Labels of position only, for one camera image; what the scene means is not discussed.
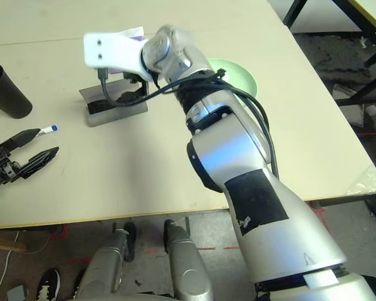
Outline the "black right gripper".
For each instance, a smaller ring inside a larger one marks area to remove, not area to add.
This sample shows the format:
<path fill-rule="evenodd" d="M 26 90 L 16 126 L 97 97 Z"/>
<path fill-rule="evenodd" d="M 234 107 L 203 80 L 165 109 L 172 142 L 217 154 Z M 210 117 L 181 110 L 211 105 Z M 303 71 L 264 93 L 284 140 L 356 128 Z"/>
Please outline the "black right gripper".
<path fill-rule="evenodd" d="M 117 105 L 135 105 L 140 102 L 140 99 L 148 95 L 149 84 L 140 75 L 134 73 L 124 72 L 123 77 L 131 84 L 140 83 L 141 87 L 133 92 L 125 92 L 117 98 Z"/>

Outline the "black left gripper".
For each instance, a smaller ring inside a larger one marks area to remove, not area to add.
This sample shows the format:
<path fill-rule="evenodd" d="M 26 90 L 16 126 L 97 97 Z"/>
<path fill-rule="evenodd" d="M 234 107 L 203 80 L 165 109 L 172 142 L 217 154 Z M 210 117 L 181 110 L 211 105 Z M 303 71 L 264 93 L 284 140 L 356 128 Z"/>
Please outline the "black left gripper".
<path fill-rule="evenodd" d="M 10 153 L 5 150 L 15 150 L 24 146 L 31 142 L 38 133 L 39 129 L 23 130 L 0 144 L 0 185 L 13 182 L 18 177 L 29 178 L 35 172 L 44 168 L 56 156 L 59 147 L 53 147 L 38 153 L 22 167 L 18 162 L 10 160 Z"/>

